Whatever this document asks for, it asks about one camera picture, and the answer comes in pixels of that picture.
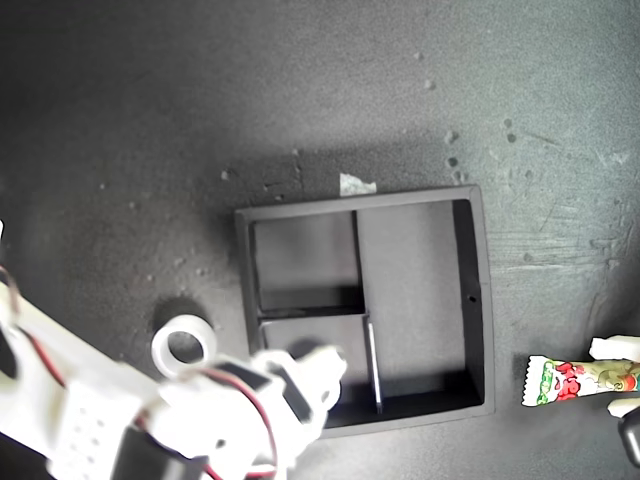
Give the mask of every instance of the white ring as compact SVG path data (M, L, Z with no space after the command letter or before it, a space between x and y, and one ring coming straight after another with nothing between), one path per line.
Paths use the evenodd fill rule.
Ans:
M202 358L193 363L178 360L169 350L169 336L172 333L188 333L202 347ZM202 318L195 315L179 315L172 318L156 332L151 341L151 358L156 368L167 378L176 378L187 370L203 368L216 354L218 341L213 329Z

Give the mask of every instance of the white plastic piece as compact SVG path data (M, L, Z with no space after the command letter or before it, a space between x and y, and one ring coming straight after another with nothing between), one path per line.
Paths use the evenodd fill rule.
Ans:
M173 333L188 333L193 336L202 347L202 358L192 363L178 360L169 350L169 336ZM160 373L172 379L189 370L210 364L217 346L216 335L207 322L195 315L180 315L169 320L155 334L151 341L151 357Z
M157 384L143 373L117 364L88 343L80 340L50 317L20 299L20 315L11 311L9 289L0 283L0 327L19 372L16 379L0 372L0 432L49 457L59 423L64 389L49 374L27 337L38 339L64 378L88 370L96 378L119 367L131 376L131 388L141 398L156 396Z
M348 173L340 174L341 197L376 193L377 189L376 182L365 183L354 175L349 175Z
M274 398L282 398L282 387L273 385ZM238 390L195 375L163 384L159 393L164 402L151 407L148 432L187 458L208 456L220 478L244 479L256 457L269 452L262 418ZM265 393L259 399L268 409L271 402Z
M331 410L340 400L340 379L347 362L335 347L319 347L298 361L302 378L319 395L324 408Z
M638 407L640 407L640 398L620 398L611 402L607 410L612 416L622 418Z
M282 465L293 466L295 459L307 446L317 440L327 420L324 402L333 401L332 392L338 389L346 362L336 347L314 349L298 361L280 350L265 350L255 355L251 365L257 370L283 369L310 408L309 418L301 421L289 404L280 398L268 404L268 413L277 421L273 431L278 442L278 459Z
M128 375L83 372L67 381L67 395L48 470L59 480L109 480L124 433L143 402Z
M596 360L631 360L640 362L640 338L615 335L609 338L594 338L589 355Z

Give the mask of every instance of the snack packet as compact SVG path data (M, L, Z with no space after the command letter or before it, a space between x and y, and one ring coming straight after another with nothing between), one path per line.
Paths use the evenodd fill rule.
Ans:
M535 407L600 392L634 392L639 376L640 363L629 360L565 362L531 356L522 404Z

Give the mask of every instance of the colorful wrapper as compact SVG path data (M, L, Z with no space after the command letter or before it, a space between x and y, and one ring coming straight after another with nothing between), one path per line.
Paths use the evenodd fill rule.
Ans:
M640 363L628 360L565 362L529 357L522 404L528 407L600 392L635 392Z

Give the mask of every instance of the red wire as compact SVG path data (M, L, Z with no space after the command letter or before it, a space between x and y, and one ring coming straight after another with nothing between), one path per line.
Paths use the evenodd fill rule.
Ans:
M201 372L212 380L216 380L218 382L226 383L231 385L233 388L242 393L247 400L251 402L251 404L255 407L262 418L262 422L264 423L265 428L267 429L267 434L269 435L269 444L271 446L271 454L273 456L273 472L250 472L246 475L246 478L261 478L265 476L273 476L278 471L278 448L276 445L276 438L273 434L273 428L271 426L271 421L265 411L262 403L258 400L256 393L253 391L251 387L249 387L246 383L244 383L240 378L232 375L230 373L224 372L222 370L216 370L211 368L205 368L201 370ZM205 472L214 480L222 480L220 476L213 470L210 465L207 465L205 468Z
M27 339L29 339L29 341L31 342L31 345L33 345L34 350L38 354L38 357L40 357L40 360L44 364L45 368L49 371L53 379L58 383L58 385L60 385L62 388L65 388L64 378L62 377L62 375L60 374L60 371L56 368L56 366L53 364L53 362L49 358L49 355L47 355L47 352L44 351L44 348L42 348L42 345L40 344L40 342L38 342L38 340L36 340L33 336L31 336L30 333L25 332L23 329L20 329L20 330L22 331L22 333L24 333Z

